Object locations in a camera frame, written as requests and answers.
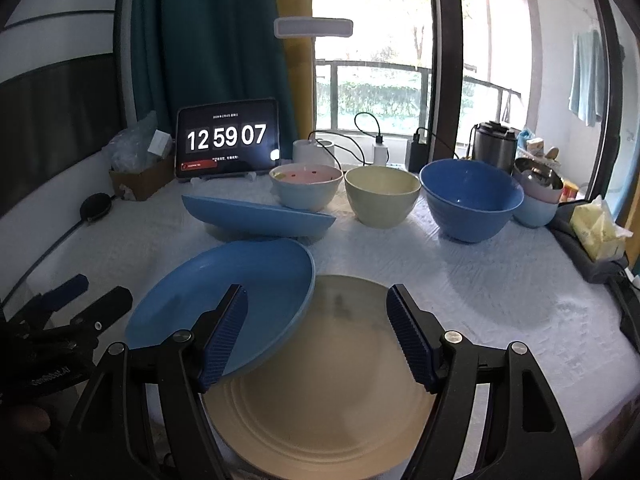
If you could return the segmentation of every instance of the plate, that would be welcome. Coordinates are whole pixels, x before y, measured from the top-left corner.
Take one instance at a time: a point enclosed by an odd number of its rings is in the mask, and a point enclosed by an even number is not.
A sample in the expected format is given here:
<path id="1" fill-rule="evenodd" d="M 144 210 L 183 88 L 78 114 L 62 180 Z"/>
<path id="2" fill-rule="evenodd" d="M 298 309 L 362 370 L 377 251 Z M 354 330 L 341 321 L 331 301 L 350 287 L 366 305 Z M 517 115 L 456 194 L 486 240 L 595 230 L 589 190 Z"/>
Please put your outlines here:
<path id="1" fill-rule="evenodd" d="M 305 318 L 280 351 L 204 395 L 226 444 L 292 480 L 360 480 L 409 458 L 434 396 L 411 375 L 386 317 L 386 291 L 318 276 Z"/>
<path id="2" fill-rule="evenodd" d="M 204 223 L 260 236 L 320 237 L 335 222 L 334 216 L 325 213 L 226 198 L 183 195 L 182 203 L 191 216 Z"/>
<path id="3" fill-rule="evenodd" d="M 249 310 L 224 375 L 272 355 L 302 320 L 314 290 L 311 254 L 295 240 L 231 242 L 165 276 L 142 299 L 125 330 L 130 348 L 160 344 L 214 309 L 229 285 L 247 291 Z"/>

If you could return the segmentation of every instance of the cardboard box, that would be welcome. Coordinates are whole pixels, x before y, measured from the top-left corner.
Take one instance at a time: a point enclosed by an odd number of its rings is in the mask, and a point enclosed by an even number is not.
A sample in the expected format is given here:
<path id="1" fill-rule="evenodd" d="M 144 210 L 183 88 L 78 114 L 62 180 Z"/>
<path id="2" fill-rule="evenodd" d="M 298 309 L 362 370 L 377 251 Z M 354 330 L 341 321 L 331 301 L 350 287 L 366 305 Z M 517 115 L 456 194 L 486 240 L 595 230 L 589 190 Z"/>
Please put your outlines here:
<path id="1" fill-rule="evenodd" d="M 142 202 L 174 179 L 174 157 L 168 156 L 142 173 L 109 172 L 117 196 Z"/>

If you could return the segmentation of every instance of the digital clock display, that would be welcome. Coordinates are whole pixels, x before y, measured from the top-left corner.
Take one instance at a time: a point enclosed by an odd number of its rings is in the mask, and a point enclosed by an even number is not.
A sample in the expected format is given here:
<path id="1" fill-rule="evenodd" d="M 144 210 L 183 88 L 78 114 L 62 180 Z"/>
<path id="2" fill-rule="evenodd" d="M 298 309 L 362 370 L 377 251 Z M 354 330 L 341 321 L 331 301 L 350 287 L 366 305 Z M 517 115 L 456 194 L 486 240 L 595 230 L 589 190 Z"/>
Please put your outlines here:
<path id="1" fill-rule="evenodd" d="M 269 171 L 280 158 L 276 101 L 182 108 L 176 145 L 178 178 Z"/>

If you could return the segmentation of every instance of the yellow-green bowl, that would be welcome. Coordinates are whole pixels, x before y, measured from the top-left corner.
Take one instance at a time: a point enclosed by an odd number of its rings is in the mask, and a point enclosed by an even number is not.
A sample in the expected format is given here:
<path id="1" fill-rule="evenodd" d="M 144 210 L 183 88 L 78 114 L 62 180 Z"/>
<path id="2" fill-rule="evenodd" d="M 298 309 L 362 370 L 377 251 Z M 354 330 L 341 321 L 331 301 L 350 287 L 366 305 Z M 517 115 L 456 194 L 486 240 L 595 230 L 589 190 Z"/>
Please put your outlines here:
<path id="1" fill-rule="evenodd" d="M 407 171 L 385 166 L 366 166 L 344 176 L 347 198 L 364 225 L 389 229 L 412 211 L 420 195 L 420 181 Z"/>

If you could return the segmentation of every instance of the yellow tissue package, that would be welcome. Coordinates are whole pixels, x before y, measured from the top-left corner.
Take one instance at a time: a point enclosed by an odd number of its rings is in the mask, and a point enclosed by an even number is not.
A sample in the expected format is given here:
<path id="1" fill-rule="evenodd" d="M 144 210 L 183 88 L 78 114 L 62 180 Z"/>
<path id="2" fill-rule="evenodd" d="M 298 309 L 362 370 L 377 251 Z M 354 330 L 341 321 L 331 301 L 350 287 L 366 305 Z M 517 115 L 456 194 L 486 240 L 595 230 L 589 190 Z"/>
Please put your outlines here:
<path id="1" fill-rule="evenodd" d="M 617 260 L 625 254 L 625 239 L 633 233 L 613 221 L 607 202 L 597 197 L 590 204 L 576 206 L 571 227 L 594 262 Z"/>

